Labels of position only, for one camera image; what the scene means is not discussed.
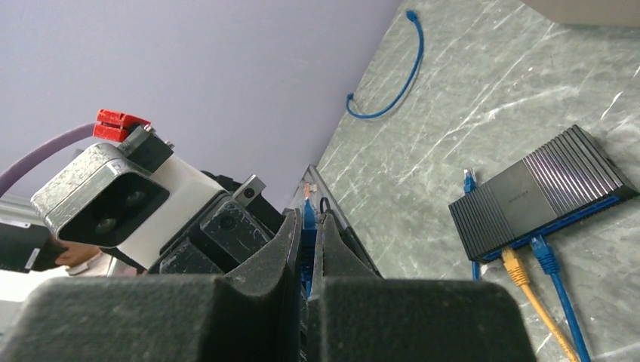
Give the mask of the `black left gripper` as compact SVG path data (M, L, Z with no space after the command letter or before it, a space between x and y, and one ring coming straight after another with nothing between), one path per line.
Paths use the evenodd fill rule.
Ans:
M162 247L152 274L226 274L270 242L285 217L262 195L255 175L245 182L207 172L223 187Z

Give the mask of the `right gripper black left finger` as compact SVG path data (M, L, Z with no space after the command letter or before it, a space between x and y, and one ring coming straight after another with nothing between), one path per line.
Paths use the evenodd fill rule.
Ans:
M3 361L297 361L302 217L225 275L54 278L24 302Z

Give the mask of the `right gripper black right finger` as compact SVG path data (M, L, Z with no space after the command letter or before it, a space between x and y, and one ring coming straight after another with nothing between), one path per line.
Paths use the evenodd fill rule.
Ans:
M310 361L533 361L517 302L498 284L385 279L317 227L308 301Z

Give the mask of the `blue ethernet cable long loop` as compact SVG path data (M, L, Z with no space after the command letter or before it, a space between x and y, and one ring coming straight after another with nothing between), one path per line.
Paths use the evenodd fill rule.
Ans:
M565 314L566 321L568 322L568 327L577 350L579 361L591 361L592 359L589 355L582 330L580 329L580 325L574 311L574 307L564 286L561 277L561 267L555 256L553 248L546 242L545 238L540 235L533 236L531 238L530 245L540 267L542 268L544 273L550 277L553 283L556 294L558 296L558 300Z

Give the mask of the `black network switch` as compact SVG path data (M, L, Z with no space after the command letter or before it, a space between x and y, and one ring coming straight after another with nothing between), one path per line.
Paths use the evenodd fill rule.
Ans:
M449 204L467 259L487 263L637 197L598 141L573 125Z

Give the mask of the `beige plastic toolbox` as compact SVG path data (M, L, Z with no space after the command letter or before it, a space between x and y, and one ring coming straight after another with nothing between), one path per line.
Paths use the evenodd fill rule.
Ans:
M639 28L639 0L522 0L554 23Z

